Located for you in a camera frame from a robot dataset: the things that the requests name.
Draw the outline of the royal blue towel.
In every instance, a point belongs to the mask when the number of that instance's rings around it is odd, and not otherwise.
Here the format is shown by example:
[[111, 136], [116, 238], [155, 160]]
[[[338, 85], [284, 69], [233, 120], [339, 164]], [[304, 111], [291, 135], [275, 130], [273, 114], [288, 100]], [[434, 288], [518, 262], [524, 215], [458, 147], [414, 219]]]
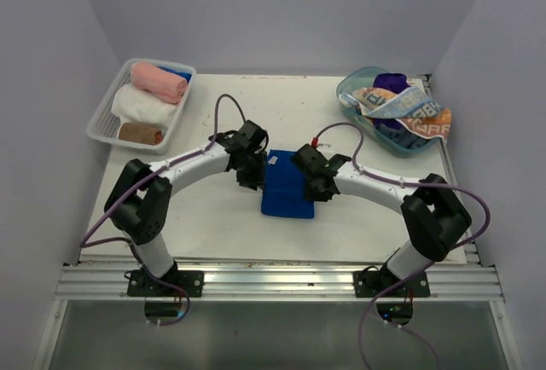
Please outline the royal blue towel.
[[268, 153], [260, 210], [268, 217], [313, 219], [315, 207], [304, 199], [305, 177], [291, 162], [293, 155], [286, 150]]

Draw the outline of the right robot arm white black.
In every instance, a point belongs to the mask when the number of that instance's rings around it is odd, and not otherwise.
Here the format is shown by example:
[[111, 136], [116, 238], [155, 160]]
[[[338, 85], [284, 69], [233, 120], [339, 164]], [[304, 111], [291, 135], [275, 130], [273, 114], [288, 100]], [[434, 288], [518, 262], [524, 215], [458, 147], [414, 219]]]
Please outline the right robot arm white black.
[[378, 174], [342, 154], [327, 158], [310, 144], [290, 161], [304, 176], [306, 199], [327, 202], [335, 195], [348, 195], [382, 205], [403, 218], [409, 239], [380, 269], [380, 285], [387, 294], [401, 294], [417, 270], [443, 261], [472, 223], [454, 188], [437, 174], [421, 180]]

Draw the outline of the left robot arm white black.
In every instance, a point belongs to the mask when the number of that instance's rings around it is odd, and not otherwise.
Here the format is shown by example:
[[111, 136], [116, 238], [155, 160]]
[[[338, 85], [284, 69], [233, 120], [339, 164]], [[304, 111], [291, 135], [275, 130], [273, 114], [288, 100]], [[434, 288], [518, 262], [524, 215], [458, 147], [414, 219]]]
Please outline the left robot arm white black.
[[229, 171], [235, 172], [240, 186], [263, 188], [268, 142], [268, 132], [247, 120], [239, 130], [217, 133], [208, 143], [178, 157], [149, 164], [133, 159], [125, 165], [104, 212], [131, 242], [155, 293], [168, 295], [177, 285], [176, 263], [162, 236], [171, 198], [201, 180]]

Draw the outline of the blue rolled towel in basket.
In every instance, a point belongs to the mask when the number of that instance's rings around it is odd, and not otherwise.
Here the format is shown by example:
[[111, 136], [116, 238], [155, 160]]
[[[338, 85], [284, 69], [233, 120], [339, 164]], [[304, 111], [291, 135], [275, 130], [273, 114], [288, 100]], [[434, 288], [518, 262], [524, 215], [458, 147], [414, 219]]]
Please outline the blue rolled towel in basket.
[[167, 75], [164, 76], [165, 82], [172, 87], [179, 84], [189, 84], [192, 78], [191, 72], [184, 72], [167, 66], [158, 66], [158, 68], [163, 72], [167, 72]]

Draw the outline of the pink rolled towel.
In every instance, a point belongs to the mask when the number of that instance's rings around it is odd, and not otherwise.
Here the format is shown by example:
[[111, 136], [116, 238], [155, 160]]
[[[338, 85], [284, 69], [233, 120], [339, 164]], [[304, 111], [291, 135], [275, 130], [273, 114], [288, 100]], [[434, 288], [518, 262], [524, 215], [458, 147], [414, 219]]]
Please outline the pink rolled towel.
[[131, 83], [136, 88], [174, 105], [181, 102], [188, 87], [186, 78], [167, 72], [146, 61], [131, 64]]

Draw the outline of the teal transparent plastic tub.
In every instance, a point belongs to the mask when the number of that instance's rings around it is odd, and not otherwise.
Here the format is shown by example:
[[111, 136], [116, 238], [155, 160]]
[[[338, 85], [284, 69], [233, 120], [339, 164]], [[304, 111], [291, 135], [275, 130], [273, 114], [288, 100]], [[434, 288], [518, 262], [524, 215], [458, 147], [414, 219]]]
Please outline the teal transparent plastic tub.
[[366, 66], [343, 79], [336, 96], [341, 112], [394, 155], [412, 157], [449, 137], [450, 109], [417, 78]]

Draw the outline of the orange blue printed towel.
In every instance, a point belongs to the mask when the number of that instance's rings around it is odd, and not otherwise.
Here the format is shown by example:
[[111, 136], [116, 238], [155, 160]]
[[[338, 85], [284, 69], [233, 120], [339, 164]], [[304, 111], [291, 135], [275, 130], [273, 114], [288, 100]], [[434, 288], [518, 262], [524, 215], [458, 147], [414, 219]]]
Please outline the orange blue printed towel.
[[447, 140], [450, 134], [450, 109], [439, 105], [415, 86], [397, 95], [375, 87], [361, 88], [351, 94], [340, 92], [338, 101], [359, 120], [371, 125], [375, 120], [393, 120], [427, 140]]

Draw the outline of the brown rolled towel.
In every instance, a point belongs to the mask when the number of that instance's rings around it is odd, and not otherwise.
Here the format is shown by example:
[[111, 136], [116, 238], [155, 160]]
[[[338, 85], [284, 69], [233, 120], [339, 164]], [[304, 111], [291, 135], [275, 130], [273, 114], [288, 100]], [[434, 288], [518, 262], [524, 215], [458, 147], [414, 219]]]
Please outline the brown rolled towel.
[[161, 129], [140, 123], [123, 123], [118, 132], [118, 138], [122, 141], [134, 142], [145, 145], [158, 145], [163, 142]]

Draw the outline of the purple towel in tub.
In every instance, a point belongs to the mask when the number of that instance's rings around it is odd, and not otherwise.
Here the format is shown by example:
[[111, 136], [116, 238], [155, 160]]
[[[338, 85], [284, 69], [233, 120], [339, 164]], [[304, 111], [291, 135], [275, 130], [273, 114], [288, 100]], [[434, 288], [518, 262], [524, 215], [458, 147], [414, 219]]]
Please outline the purple towel in tub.
[[407, 77], [402, 73], [381, 73], [375, 77], [373, 86], [375, 88], [391, 91], [394, 94], [399, 94], [409, 88]]

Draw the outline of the white plastic mesh basket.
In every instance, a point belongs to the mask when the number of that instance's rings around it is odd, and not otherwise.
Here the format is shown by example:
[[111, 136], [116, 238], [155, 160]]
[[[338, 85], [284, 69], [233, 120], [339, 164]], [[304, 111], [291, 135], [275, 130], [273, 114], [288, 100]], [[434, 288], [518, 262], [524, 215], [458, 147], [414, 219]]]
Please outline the white plastic mesh basket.
[[[135, 85], [132, 74], [137, 63], [146, 62], [158, 70], [182, 80], [185, 90], [179, 102], [166, 102], [149, 90]], [[196, 80], [196, 70], [181, 63], [155, 59], [133, 58], [126, 61], [111, 83], [107, 93], [86, 127], [91, 140], [111, 146], [127, 147], [145, 153], [166, 152], [184, 111], [184, 105]], [[121, 134], [129, 125], [154, 130], [156, 137], [129, 137]]]

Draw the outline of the white rolled towel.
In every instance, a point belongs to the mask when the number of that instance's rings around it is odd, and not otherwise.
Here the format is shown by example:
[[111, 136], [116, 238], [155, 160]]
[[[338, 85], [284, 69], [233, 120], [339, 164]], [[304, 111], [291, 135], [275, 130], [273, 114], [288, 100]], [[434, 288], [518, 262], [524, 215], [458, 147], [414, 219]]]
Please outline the white rolled towel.
[[147, 124], [167, 128], [171, 123], [177, 105], [160, 100], [155, 95], [125, 84], [115, 93], [111, 113], [125, 122]]

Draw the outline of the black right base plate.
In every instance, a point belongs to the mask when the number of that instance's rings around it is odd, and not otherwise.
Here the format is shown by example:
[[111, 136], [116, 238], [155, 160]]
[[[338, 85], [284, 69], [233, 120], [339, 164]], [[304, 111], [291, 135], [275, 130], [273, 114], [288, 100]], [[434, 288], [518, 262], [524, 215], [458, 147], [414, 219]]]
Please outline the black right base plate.
[[354, 271], [352, 284], [357, 298], [373, 298], [379, 293], [395, 286], [383, 298], [428, 298], [431, 296], [427, 275], [422, 272], [401, 283], [401, 280], [388, 271], [374, 267]]

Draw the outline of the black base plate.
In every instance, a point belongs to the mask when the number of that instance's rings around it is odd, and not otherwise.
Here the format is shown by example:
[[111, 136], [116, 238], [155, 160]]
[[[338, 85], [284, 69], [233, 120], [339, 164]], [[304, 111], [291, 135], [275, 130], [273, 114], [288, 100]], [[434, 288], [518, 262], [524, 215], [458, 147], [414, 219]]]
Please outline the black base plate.
[[354, 271], [352, 284], [357, 298], [373, 298], [379, 293], [395, 286], [383, 298], [428, 298], [431, 296], [427, 275], [422, 272], [401, 283], [401, 280], [388, 271], [374, 267]]
[[161, 279], [152, 279], [143, 269], [124, 273], [128, 280], [129, 297], [167, 298], [182, 296], [199, 298], [205, 284], [205, 275], [199, 270], [178, 270]]

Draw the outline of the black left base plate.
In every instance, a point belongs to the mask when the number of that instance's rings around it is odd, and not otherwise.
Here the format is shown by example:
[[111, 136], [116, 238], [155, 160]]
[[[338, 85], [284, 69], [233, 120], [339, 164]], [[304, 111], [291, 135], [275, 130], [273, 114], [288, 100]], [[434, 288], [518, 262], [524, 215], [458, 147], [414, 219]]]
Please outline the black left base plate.
[[205, 275], [199, 270], [178, 270], [161, 279], [152, 279], [143, 269], [124, 273], [128, 280], [129, 297], [167, 298], [182, 296], [199, 298], [205, 284]]

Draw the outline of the aluminium mounting rail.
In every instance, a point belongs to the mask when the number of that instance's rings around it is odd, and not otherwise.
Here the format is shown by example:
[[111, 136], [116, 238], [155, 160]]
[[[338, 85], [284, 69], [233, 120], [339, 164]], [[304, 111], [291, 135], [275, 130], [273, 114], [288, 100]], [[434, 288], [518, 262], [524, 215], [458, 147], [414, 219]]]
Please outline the aluminium mounting rail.
[[[183, 270], [200, 271], [202, 301], [349, 302], [355, 298], [357, 264], [181, 261]], [[129, 261], [86, 261], [61, 271], [57, 300], [126, 300]], [[432, 302], [497, 302], [502, 286], [494, 268], [437, 265], [427, 271]]]

